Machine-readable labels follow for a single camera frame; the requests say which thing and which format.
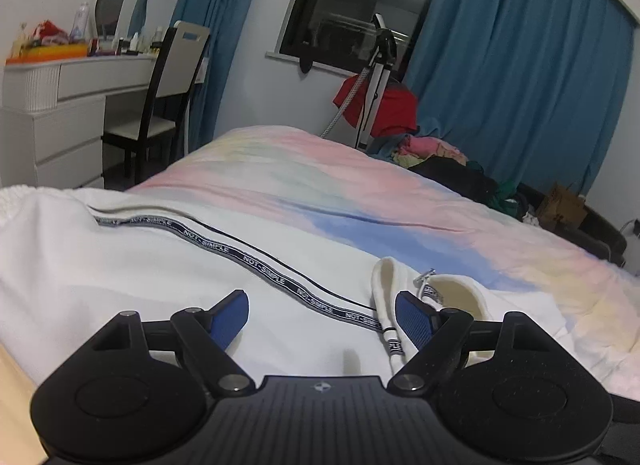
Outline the pile of clothes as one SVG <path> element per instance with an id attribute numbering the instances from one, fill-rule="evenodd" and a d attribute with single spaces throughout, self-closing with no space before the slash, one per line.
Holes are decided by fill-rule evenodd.
<path id="1" fill-rule="evenodd" d="M 522 220 L 528 211 L 526 197 L 512 181 L 495 181 L 480 163 L 470 161 L 445 140 L 412 135 L 382 137 L 372 141 L 367 153 L 515 219 Z"/>

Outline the pastel tie-dye bed cover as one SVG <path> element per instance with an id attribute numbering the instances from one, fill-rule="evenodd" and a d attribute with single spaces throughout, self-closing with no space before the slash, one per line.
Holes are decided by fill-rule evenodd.
<path id="1" fill-rule="evenodd" d="M 293 127 L 252 126 L 136 192 L 232 208 L 488 289 L 546 292 L 580 363 L 612 393 L 639 395 L 636 277 L 401 167 Z"/>

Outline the brown paper bag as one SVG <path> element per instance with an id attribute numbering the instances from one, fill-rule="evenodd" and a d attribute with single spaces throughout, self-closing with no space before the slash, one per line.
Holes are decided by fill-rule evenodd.
<path id="1" fill-rule="evenodd" d="M 585 199 L 555 182 L 537 207 L 536 216 L 548 230 L 557 225 L 578 228 L 587 216 Z"/>

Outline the black sofa bench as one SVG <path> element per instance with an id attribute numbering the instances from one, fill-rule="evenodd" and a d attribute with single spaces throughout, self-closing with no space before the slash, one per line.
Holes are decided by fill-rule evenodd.
<path id="1" fill-rule="evenodd" d="M 536 209 L 541 204 L 545 194 L 524 184 L 518 185 L 518 193 L 523 194 L 528 205 L 533 207 L 534 216 L 538 220 Z M 609 263 L 614 263 L 617 267 L 623 268 L 626 263 L 624 257 L 627 248 L 626 237 L 611 222 L 593 211 L 586 204 L 585 209 L 587 216 L 578 228 L 562 225 L 557 225 L 553 230 L 541 228 L 581 247 L 599 259 L 607 260 Z"/>

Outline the black and white chair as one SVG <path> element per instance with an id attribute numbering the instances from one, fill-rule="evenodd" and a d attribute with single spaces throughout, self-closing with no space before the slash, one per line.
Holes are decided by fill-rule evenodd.
<path id="1" fill-rule="evenodd" d="M 146 89 L 142 110 L 127 112 L 104 126 L 102 140 L 122 150 L 134 184 L 144 179 L 152 147 L 168 142 L 168 161 L 175 162 L 186 109 L 204 59 L 210 32 L 206 26 L 178 21 L 165 33 Z"/>

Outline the red garment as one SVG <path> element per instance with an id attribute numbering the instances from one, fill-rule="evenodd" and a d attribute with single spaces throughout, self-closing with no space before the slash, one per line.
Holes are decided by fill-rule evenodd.
<path id="1" fill-rule="evenodd" d="M 347 123 L 352 127 L 357 125 L 367 89 L 368 83 L 364 82 L 343 113 Z M 371 136 L 378 138 L 415 133 L 418 130 L 418 124 L 416 124 L 417 108 L 418 99 L 416 96 L 405 85 L 392 78 L 387 83 L 382 102 L 378 107 Z"/>

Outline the tripod stand with phone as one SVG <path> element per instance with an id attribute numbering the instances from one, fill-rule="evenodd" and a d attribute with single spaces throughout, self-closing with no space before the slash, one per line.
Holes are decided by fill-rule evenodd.
<path id="1" fill-rule="evenodd" d="M 349 90 L 329 125 L 320 135 L 322 139 L 326 139 L 329 136 L 334 126 L 344 116 L 344 112 L 349 107 L 349 104 L 352 103 L 352 99 L 355 98 L 358 90 L 364 83 L 368 83 L 364 94 L 363 106 L 355 126 L 355 139 L 352 143 L 352 146 L 359 151 L 366 151 L 370 144 L 372 128 L 378 116 L 378 108 L 397 59 L 396 40 L 393 31 L 386 28 L 382 14 L 376 12 L 373 16 L 372 24 L 375 28 L 375 43 L 368 63 L 357 76 L 354 86 Z"/>

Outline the white dressing table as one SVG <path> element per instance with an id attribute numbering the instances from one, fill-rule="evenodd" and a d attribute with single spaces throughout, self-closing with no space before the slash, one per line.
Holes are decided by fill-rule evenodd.
<path id="1" fill-rule="evenodd" d="M 1 185 L 103 185 L 106 98 L 149 86 L 151 55 L 10 64 L 1 85 Z"/>

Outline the blue curtain right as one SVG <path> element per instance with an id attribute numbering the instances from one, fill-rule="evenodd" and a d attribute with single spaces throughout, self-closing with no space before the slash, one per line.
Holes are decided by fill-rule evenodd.
<path id="1" fill-rule="evenodd" d="M 432 0 L 405 81 L 424 136 L 498 181 L 587 193 L 628 86 L 618 0 Z"/>

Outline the blue curtain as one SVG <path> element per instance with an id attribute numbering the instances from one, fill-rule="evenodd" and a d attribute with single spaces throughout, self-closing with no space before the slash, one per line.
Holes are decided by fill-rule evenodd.
<path id="1" fill-rule="evenodd" d="M 405 81 L 424 136 L 498 181 L 587 193 L 628 86 L 618 0 L 432 0 Z"/>
<path id="2" fill-rule="evenodd" d="M 229 71 L 252 0 L 178 0 L 172 21 L 185 21 L 209 29 L 205 49 L 208 66 L 205 82 L 190 107 L 189 148 L 212 141 Z"/>

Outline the white spray bottle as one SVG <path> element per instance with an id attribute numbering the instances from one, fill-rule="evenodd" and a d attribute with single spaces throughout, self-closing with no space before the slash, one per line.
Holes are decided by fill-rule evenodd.
<path id="1" fill-rule="evenodd" d="M 71 43 L 79 43 L 85 40 L 89 14 L 90 7 L 88 3 L 82 3 L 76 10 L 73 25 L 70 29 Z"/>

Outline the dark window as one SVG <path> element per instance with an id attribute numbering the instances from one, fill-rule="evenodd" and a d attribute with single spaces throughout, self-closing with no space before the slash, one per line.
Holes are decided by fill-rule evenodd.
<path id="1" fill-rule="evenodd" d="M 405 75 L 432 0 L 291 0 L 278 51 L 307 66 L 358 73 L 374 47 L 380 16 L 394 34 L 393 76 Z"/>

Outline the orange tray with cosmetics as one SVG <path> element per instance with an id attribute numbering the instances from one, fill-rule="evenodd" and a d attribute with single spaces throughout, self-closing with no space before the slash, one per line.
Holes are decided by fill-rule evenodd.
<path id="1" fill-rule="evenodd" d="M 86 58 L 88 52 L 89 45 L 86 42 L 73 42 L 64 30 L 49 20 L 40 22 L 31 33 L 28 32 L 27 23 L 22 22 L 6 58 L 6 65 Z"/>

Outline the wavy vanity mirror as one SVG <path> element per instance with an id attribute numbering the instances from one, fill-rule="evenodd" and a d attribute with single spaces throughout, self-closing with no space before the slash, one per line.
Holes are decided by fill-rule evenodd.
<path id="1" fill-rule="evenodd" d="M 93 25 L 101 42 L 133 38 L 145 26 L 149 0 L 96 0 Z"/>

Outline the blue curtain left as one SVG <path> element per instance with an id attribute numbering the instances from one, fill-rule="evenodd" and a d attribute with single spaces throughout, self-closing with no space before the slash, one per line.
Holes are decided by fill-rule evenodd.
<path id="1" fill-rule="evenodd" d="M 185 21 L 209 29 L 205 49 L 208 66 L 205 82 L 190 107 L 189 148 L 212 141 L 229 71 L 252 0 L 178 0 L 172 21 Z"/>

